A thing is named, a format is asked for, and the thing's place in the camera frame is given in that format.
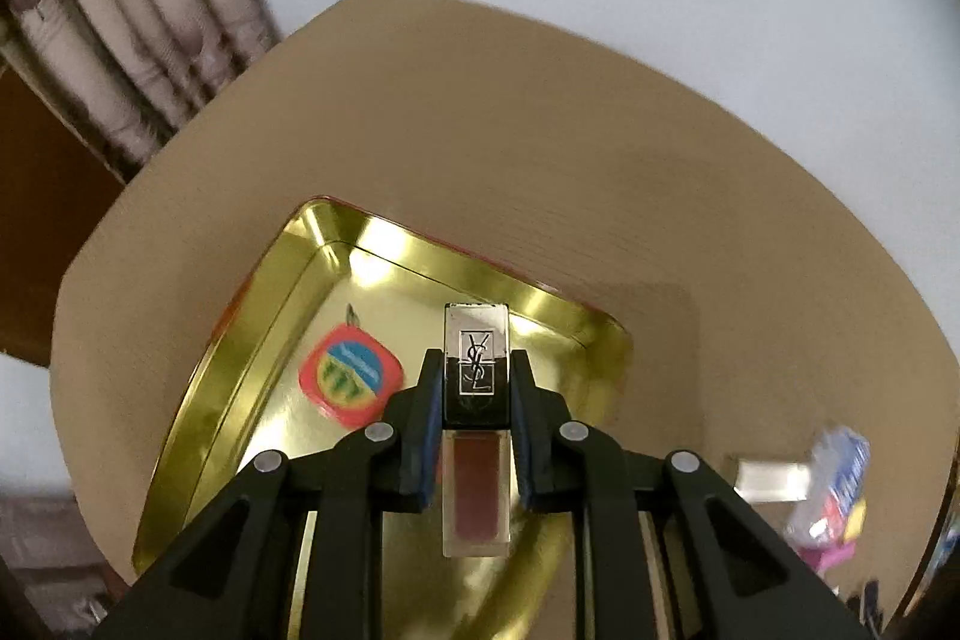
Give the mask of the YSL lip gloss tube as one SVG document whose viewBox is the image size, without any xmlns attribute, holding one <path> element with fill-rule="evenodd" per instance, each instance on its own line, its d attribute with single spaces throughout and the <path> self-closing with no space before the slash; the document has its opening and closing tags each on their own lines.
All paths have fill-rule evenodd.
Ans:
<svg viewBox="0 0 960 640">
<path fill-rule="evenodd" d="M 443 351 L 443 555 L 501 557 L 511 539 L 509 308 L 446 305 Z"/>
</svg>

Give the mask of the small silver box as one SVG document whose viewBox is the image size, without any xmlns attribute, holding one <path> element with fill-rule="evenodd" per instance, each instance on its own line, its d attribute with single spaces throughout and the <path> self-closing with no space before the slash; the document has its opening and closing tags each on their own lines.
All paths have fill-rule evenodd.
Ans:
<svg viewBox="0 0 960 640">
<path fill-rule="evenodd" d="M 748 503 L 797 503 L 809 497 L 811 482 L 809 464 L 739 459 L 734 489 Z"/>
</svg>

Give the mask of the clear plastic packet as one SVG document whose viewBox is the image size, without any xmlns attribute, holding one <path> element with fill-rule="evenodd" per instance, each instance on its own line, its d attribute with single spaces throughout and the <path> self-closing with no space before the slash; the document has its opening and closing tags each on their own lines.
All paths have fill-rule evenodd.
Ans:
<svg viewBox="0 0 960 640">
<path fill-rule="evenodd" d="M 869 463 L 869 440 L 850 427 L 828 429 L 812 448 L 809 489 L 789 515 L 784 537 L 818 575 L 853 557 L 859 533 L 848 526 L 862 505 Z"/>
</svg>

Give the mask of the red rounded tin box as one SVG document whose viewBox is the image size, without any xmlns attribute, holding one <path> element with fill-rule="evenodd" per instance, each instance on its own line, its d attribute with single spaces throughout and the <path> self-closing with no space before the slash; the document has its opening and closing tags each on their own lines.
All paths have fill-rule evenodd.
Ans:
<svg viewBox="0 0 960 640">
<path fill-rule="evenodd" d="M 397 357 L 351 323 L 329 331 L 298 370 L 302 394 L 350 431 L 378 420 L 387 401 L 404 388 L 404 378 Z"/>
</svg>

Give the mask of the gold metal tray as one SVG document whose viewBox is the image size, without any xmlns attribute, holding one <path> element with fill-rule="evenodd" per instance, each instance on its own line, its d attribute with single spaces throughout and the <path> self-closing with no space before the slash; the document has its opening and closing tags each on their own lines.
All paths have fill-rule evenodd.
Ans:
<svg viewBox="0 0 960 640">
<path fill-rule="evenodd" d="M 496 302 L 540 386 L 599 422 L 622 391 L 625 330 L 601 310 L 335 200 L 296 211 L 224 310 L 195 365 L 149 481 L 132 562 L 148 569 L 247 461 L 320 452 L 370 424 L 443 344 L 444 310 Z M 391 638 L 521 638 L 569 528 L 524 512 L 511 548 L 448 559 L 441 515 L 384 521 L 384 632 Z"/>
</svg>

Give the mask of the dark wooden furniture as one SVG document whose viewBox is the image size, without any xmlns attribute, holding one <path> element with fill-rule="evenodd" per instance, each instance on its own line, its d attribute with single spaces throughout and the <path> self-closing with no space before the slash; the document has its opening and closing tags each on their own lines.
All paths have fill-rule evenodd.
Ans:
<svg viewBox="0 0 960 640">
<path fill-rule="evenodd" d="M 122 185 L 9 68 L 0 156 L 2 351 L 46 367 L 60 281 Z"/>
</svg>

